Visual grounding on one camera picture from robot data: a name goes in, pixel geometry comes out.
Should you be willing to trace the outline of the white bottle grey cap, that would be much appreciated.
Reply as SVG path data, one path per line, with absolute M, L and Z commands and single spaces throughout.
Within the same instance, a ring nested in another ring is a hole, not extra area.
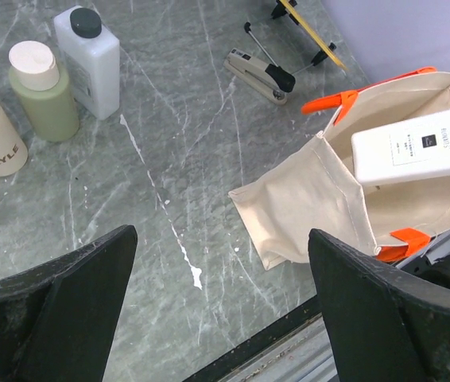
M 354 133 L 351 148 L 363 186 L 450 176 L 450 109 Z
M 82 6 L 53 19 L 75 99 L 99 120 L 120 105 L 120 42 L 97 12 Z

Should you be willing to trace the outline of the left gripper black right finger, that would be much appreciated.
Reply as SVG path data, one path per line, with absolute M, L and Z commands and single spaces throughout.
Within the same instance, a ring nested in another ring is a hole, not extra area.
M 342 381 L 450 381 L 450 290 L 312 229 L 308 255 Z

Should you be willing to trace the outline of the beige cap bottle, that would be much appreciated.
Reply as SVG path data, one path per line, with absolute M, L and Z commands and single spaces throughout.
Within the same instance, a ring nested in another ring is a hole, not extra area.
M 39 41 L 21 41 L 9 51 L 9 81 L 34 132 L 48 142 L 63 142 L 80 128 L 66 68 Z

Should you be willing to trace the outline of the beige canvas tote bag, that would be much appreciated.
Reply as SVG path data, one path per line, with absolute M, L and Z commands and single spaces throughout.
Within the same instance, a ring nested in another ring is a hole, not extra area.
M 308 262 L 318 228 L 384 262 L 420 251 L 450 230 L 450 176 L 364 187 L 355 179 L 351 136 L 450 109 L 450 72 L 433 67 L 315 99 L 328 125 L 257 181 L 230 192 L 265 269 Z

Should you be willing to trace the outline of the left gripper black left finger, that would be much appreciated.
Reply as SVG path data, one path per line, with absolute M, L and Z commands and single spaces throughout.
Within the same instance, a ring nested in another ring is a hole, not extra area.
M 0 381 L 101 381 L 137 244 L 123 225 L 0 279 Z

